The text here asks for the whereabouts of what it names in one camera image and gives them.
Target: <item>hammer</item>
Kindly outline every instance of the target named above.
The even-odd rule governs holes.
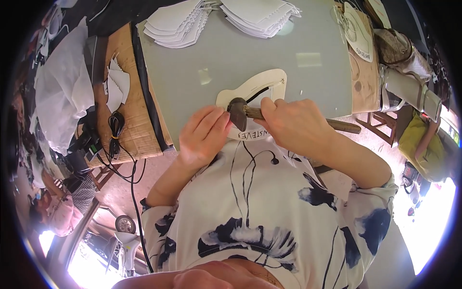
[[[265,118],[261,114],[261,109],[248,106],[247,101],[240,97],[231,100],[231,102],[228,105],[228,112],[230,113],[231,122],[240,131],[246,130],[248,117],[265,120]],[[345,131],[357,135],[361,132],[361,127],[359,125],[328,118],[326,118],[326,120],[327,123],[335,130]]]

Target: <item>stack of white pieces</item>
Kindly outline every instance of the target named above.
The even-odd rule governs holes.
[[[289,21],[301,17],[301,10],[284,0],[222,0],[220,8],[226,19],[240,31],[260,38],[270,38]]]
[[[108,67],[108,78],[103,83],[104,94],[108,94],[108,106],[111,113],[116,111],[120,104],[125,104],[130,91],[130,75],[122,71],[117,57],[111,59]]]
[[[197,42],[208,15],[216,2],[186,0],[175,5],[161,7],[145,24],[143,32],[154,42],[169,48],[183,48]]]

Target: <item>brown patterned bag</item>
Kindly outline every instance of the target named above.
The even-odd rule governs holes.
[[[430,65],[409,38],[394,29],[375,29],[374,33],[381,63],[403,74],[414,72],[424,82],[432,78]]]

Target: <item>gold necklace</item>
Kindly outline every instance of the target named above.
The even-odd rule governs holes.
[[[276,280],[272,279],[272,278],[269,276],[269,273],[268,273],[267,275],[263,275],[263,274],[259,274],[259,273],[255,273],[255,272],[251,272],[251,273],[252,273],[253,275],[259,275],[259,276],[265,277],[265,278],[268,280],[268,282],[270,282],[272,285],[274,285],[274,286],[276,286],[276,287],[279,288],[278,282],[277,282]]]

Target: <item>black hair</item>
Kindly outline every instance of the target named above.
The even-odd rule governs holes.
[[[29,208],[29,221],[32,228],[41,235],[43,232],[48,231],[48,226],[42,223],[43,216],[38,211],[38,201],[34,200]]]

